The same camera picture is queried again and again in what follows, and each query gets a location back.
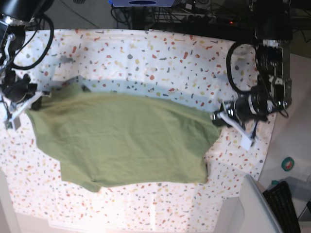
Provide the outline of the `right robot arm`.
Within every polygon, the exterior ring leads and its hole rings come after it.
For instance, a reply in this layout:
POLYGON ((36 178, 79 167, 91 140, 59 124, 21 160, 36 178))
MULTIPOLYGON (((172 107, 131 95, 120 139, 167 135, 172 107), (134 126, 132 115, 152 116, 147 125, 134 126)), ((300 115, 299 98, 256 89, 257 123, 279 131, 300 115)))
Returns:
POLYGON ((32 98, 37 84, 31 83, 28 75, 18 78, 15 69, 29 70, 36 67, 47 55, 54 37, 54 24, 45 14, 52 6, 52 0, 2 0, 0 2, 0 94, 13 104, 20 104, 32 98), (34 22, 36 31, 41 21, 48 24, 50 36, 42 55, 31 65, 20 67, 14 64, 15 57, 23 50, 26 29, 34 22))

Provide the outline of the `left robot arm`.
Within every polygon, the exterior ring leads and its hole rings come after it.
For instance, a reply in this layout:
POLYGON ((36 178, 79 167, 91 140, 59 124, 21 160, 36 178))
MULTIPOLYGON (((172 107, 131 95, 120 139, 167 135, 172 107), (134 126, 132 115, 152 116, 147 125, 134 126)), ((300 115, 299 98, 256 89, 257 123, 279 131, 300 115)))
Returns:
POLYGON ((255 65, 259 72, 257 85, 250 90, 241 90, 234 83, 231 57, 235 49, 245 44, 235 42, 226 56, 226 71, 238 98, 224 101, 211 115, 212 123, 218 127, 232 126, 221 118, 221 114, 242 128, 250 120, 266 122, 273 113, 280 113, 284 118, 289 116, 286 110, 292 103, 289 42, 293 38, 289 1, 252 0, 250 9, 255 30, 255 39, 250 45, 255 50, 255 65))

